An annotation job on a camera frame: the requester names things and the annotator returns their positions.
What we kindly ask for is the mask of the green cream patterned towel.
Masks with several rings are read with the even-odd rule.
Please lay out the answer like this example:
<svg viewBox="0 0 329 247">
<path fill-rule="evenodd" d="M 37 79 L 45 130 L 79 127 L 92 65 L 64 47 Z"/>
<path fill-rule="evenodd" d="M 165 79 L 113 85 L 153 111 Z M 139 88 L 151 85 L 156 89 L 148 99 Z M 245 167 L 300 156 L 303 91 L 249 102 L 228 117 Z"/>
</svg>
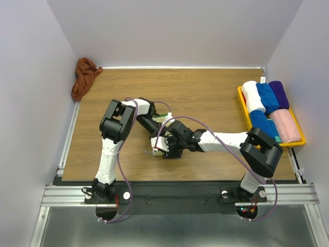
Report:
<svg viewBox="0 0 329 247">
<path fill-rule="evenodd" d="M 164 122 L 166 122 L 170 118 L 172 118 L 172 113 L 169 112 L 167 114 L 162 114 L 160 116 L 153 117 L 153 120 L 155 120 L 156 122 L 159 122 L 159 123 L 163 124 Z"/>
</svg>

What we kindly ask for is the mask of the brown towel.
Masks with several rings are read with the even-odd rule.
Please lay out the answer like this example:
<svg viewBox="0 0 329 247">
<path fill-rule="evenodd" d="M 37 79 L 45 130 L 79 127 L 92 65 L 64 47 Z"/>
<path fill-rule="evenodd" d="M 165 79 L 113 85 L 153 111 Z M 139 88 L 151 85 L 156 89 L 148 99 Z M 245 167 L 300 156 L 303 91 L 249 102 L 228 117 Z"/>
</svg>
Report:
<svg viewBox="0 0 329 247">
<path fill-rule="evenodd" d="M 101 66 L 97 67 L 88 58 L 80 58 L 78 60 L 75 71 L 76 80 L 71 90 L 71 96 L 74 101 L 81 101 L 102 71 L 103 68 Z"/>
</svg>

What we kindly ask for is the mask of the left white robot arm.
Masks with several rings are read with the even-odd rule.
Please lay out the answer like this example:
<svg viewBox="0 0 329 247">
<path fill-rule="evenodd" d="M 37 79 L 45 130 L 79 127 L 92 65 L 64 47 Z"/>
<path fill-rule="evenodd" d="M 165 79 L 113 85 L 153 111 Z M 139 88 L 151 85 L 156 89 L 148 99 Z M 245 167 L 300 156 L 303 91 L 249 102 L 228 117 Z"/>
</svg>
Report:
<svg viewBox="0 0 329 247">
<path fill-rule="evenodd" d="M 100 164 L 92 182 L 92 190 L 86 193 L 87 197 L 94 197 L 104 203 L 131 202 L 130 187 L 123 192 L 115 191 L 119 154 L 136 121 L 153 134 L 159 125 L 172 118 L 170 106 L 167 106 L 168 113 L 160 115 L 156 112 L 156 103 L 144 98 L 126 98 L 124 101 L 112 100 L 109 103 L 99 125 L 102 137 Z"/>
</svg>

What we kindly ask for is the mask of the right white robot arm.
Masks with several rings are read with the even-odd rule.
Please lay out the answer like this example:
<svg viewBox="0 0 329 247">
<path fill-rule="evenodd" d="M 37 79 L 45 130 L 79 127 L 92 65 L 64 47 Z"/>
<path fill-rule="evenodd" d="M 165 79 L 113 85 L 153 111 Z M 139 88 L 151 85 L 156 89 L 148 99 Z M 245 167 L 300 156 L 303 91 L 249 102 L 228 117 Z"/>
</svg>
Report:
<svg viewBox="0 0 329 247">
<path fill-rule="evenodd" d="M 247 166 L 236 194 L 248 201 L 266 179 L 273 177 L 283 154 L 282 147 L 259 128 L 249 132 L 219 133 L 205 129 L 192 131 L 186 127 L 168 127 L 167 136 L 156 144 L 164 158 L 180 158 L 187 149 L 191 152 L 229 152 Z"/>
</svg>

